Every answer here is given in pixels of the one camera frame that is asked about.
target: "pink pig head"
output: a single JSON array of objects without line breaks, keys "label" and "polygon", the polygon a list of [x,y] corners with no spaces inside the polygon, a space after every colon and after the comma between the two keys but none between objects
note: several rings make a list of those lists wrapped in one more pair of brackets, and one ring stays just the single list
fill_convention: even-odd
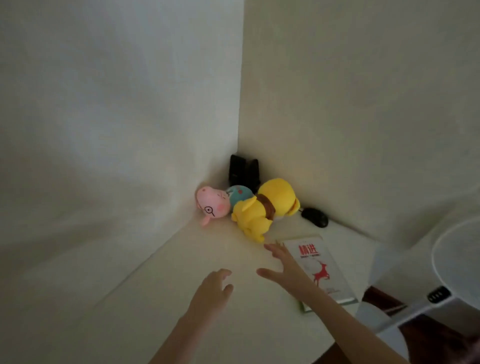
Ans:
[{"label": "pink pig head", "polygon": [[205,214],[202,220],[205,226],[211,218],[222,218],[229,213],[230,199],[225,191],[206,186],[197,191],[197,207]]}]

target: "hand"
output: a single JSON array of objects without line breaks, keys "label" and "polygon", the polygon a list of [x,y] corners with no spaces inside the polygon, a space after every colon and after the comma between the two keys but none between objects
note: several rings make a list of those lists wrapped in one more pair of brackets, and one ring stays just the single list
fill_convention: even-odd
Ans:
[{"label": "hand", "polygon": [[293,259],[286,247],[278,244],[264,244],[264,247],[272,252],[273,257],[280,259],[283,265],[283,272],[259,268],[257,269],[257,274],[260,277],[278,283],[297,300],[307,303],[317,286]]},{"label": "hand", "polygon": [[208,326],[225,308],[233,292],[231,284],[222,290],[222,281],[230,274],[232,272],[228,269],[210,273],[193,295],[186,316]]}]

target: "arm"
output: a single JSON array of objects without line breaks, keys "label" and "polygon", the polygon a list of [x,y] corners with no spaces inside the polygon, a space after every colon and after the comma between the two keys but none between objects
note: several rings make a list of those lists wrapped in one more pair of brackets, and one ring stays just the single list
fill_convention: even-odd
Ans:
[{"label": "arm", "polygon": [[233,286],[222,290],[222,281],[232,274],[228,269],[210,273],[198,287],[184,316],[158,349],[149,364],[186,364],[200,339],[227,305]]},{"label": "arm", "polygon": [[328,294],[318,289],[285,247],[265,244],[265,248],[282,261],[283,272],[260,268],[257,274],[278,283],[297,300],[305,302],[323,321],[352,364],[408,364]]}]

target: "pig ear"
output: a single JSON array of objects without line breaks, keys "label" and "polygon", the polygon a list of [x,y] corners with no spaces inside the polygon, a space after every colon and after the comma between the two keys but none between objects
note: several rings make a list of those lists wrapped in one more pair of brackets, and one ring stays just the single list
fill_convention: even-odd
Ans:
[{"label": "pig ear", "polygon": [[206,224],[208,224],[209,221],[210,221],[210,217],[205,216],[204,219],[202,220],[202,226],[205,226]]}]

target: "red deer illustration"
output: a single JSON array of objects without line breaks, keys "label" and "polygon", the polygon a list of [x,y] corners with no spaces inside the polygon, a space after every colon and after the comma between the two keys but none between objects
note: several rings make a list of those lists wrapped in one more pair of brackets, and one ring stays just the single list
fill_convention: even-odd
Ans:
[{"label": "red deer illustration", "polygon": [[322,270],[320,270],[320,272],[318,273],[313,274],[313,277],[314,277],[313,282],[317,283],[317,287],[318,287],[318,281],[321,280],[322,278],[330,279],[330,274],[328,274],[326,269],[327,264],[323,264],[322,262],[319,262],[319,261],[317,262],[322,265]]}]

